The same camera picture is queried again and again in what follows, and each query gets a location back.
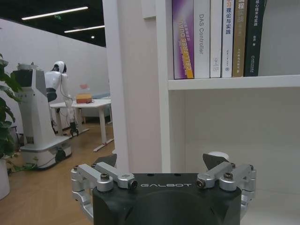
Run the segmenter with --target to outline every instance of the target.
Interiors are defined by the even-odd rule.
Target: book
[[[235,1],[232,76],[244,75],[245,41],[248,0]]]
[[[210,77],[221,77],[222,4],[223,0],[210,1]]]
[[[258,76],[265,0],[248,0],[244,76]]]
[[[210,0],[194,1],[194,74],[210,77]]]
[[[194,78],[194,9],[192,0],[172,0],[174,79]]]
[[[223,0],[222,77],[233,73],[233,20],[235,0]]]

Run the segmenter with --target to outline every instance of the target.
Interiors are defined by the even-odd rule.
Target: black book
[[[244,76],[258,76],[265,3],[266,0],[248,0]]]

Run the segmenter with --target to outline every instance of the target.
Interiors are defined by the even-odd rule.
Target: ceiling
[[[86,10],[23,21],[23,17],[89,7]],[[106,46],[105,29],[64,33],[104,25],[102,0],[0,0],[0,17],[98,46]]]

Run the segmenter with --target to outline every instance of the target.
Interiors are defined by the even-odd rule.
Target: white pot
[[[0,158],[0,200],[10,192],[6,161]]]

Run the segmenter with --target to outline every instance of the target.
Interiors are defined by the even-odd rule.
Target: table
[[[94,152],[98,151],[99,149],[103,148],[108,143],[113,141],[113,139],[107,140],[107,137],[106,137],[105,118],[104,118],[104,110],[103,110],[105,106],[110,106],[110,105],[111,105],[110,99],[93,99],[92,103],[88,103],[88,104],[78,104],[78,103],[76,103],[76,101],[73,101],[73,103],[72,103],[72,107],[75,108],[75,117],[76,117],[76,120],[78,123],[78,131],[80,134],[89,130],[89,129],[83,129],[82,115],[81,115],[80,109],[83,109],[83,108],[98,108],[99,109],[102,144],[100,146],[96,147],[94,149]],[[64,102],[50,104],[50,108],[53,108],[53,109],[66,108],[66,104]],[[61,127],[60,112],[57,112],[55,110],[55,115],[56,115],[56,123],[57,123],[57,127],[58,127],[58,133],[59,133],[59,135],[63,135],[62,127]],[[110,117],[111,117],[110,122],[112,122],[111,107],[110,107]]]

